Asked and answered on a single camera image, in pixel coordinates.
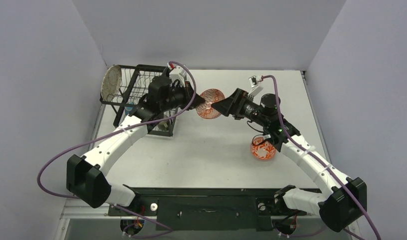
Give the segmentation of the red patterned upturned bowl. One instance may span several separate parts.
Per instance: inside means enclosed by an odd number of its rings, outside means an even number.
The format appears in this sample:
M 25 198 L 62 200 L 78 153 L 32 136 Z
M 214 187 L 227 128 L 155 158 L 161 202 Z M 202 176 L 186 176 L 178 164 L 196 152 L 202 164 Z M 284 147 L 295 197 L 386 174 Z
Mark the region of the red patterned upturned bowl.
M 200 96 L 205 102 L 196 108 L 196 113 L 199 117 L 206 120 L 218 118 L 221 113 L 212 107 L 213 103 L 217 103 L 225 99 L 223 92 L 216 88 L 210 88 L 203 91 Z

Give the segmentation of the olive green ceramic mug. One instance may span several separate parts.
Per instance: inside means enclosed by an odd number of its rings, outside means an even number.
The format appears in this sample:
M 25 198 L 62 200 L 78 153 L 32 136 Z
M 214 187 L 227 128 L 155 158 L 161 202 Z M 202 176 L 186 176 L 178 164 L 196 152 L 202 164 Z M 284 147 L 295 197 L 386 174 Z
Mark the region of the olive green ceramic mug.
M 157 126 L 161 131 L 169 131 L 171 129 L 171 125 L 172 123 L 170 120 L 164 120 L 159 122 Z

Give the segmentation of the black wire dish rack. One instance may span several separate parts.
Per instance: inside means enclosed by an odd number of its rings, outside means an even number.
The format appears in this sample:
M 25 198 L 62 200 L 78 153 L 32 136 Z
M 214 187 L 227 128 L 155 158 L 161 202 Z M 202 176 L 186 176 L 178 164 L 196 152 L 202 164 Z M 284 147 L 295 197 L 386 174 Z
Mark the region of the black wire dish rack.
M 119 127 L 125 117 L 137 114 L 145 122 L 156 119 L 170 120 L 169 131 L 161 131 L 158 123 L 155 123 L 149 126 L 149 133 L 163 137 L 173 136 L 176 122 L 174 114 L 180 108 L 169 109 L 169 88 L 180 85 L 172 83 L 168 67 L 145 64 L 119 66 L 122 81 L 118 94 L 112 101 L 104 101 L 101 96 L 99 99 L 102 104 L 112 107 L 115 112 L 113 126 Z M 126 115 L 125 107 L 129 105 L 134 105 L 134 109 Z

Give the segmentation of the speckled oval plate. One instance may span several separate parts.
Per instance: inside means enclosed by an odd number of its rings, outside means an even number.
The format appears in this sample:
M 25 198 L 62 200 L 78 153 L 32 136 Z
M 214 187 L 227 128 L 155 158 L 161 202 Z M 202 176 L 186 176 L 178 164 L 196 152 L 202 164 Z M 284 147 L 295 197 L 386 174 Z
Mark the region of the speckled oval plate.
M 106 102 L 112 101 L 119 93 L 122 84 L 122 68 L 119 65 L 111 66 L 103 76 L 100 96 Z

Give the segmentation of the white and blue cup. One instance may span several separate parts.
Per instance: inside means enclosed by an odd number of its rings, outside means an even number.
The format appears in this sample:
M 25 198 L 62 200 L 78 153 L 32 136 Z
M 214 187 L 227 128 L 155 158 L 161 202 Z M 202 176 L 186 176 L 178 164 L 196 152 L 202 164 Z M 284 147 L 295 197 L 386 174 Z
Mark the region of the white and blue cup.
M 126 114 L 126 115 L 128 115 L 133 109 L 134 109 L 134 105 L 133 104 L 130 104 L 129 106 L 126 106 L 125 108 L 124 108 L 124 113 Z

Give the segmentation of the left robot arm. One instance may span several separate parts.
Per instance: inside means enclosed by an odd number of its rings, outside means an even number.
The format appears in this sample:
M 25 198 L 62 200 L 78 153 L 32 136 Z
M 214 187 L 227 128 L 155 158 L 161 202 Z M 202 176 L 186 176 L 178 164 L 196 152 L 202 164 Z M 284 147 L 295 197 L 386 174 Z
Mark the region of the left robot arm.
M 98 146 L 82 156 L 72 155 L 66 166 L 66 188 L 92 208 L 104 203 L 121 205 L 128 215 L 135 215 L 141 201 L 127 187 L 106 179 L 116 161 L 140 138 L 151 132 L 172 109 L 193 110 L 205 103 L 189 81 L 156 76 L 148 92 L 133 106 L 118 129 Z

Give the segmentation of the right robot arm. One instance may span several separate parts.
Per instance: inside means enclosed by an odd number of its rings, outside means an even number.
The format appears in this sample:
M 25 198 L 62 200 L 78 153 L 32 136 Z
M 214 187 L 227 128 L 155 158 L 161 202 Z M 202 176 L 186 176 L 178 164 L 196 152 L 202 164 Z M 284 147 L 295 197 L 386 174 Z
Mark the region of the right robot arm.
M 274 195 L 274 209 L 285 214 L 299 210 L 319 216 L 334 232 L 341 232 L 367 210 L 367 185 L 359 177 L 351 178 L 324 159 L 304 136 L 279 112 L 280 99 L 264 94 L 256 104 L 242 89 L 211 107 L 223 116 L 248 119 L 260 125 L 267 141 L 292 160 L 315 183 L 320 192 L 288 185 Z

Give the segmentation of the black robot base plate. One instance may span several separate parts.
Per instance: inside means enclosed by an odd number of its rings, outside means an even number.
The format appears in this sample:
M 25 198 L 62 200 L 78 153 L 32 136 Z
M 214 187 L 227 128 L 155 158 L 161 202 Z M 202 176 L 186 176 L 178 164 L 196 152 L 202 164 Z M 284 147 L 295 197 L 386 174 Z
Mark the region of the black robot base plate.
M 154 218 L 163 231 L 270 231 L 272 222 L 305 216 L 304 211 L 275 205 L 277 188 L 149 188 L 135 187 L 138 194 L 128 210 Z

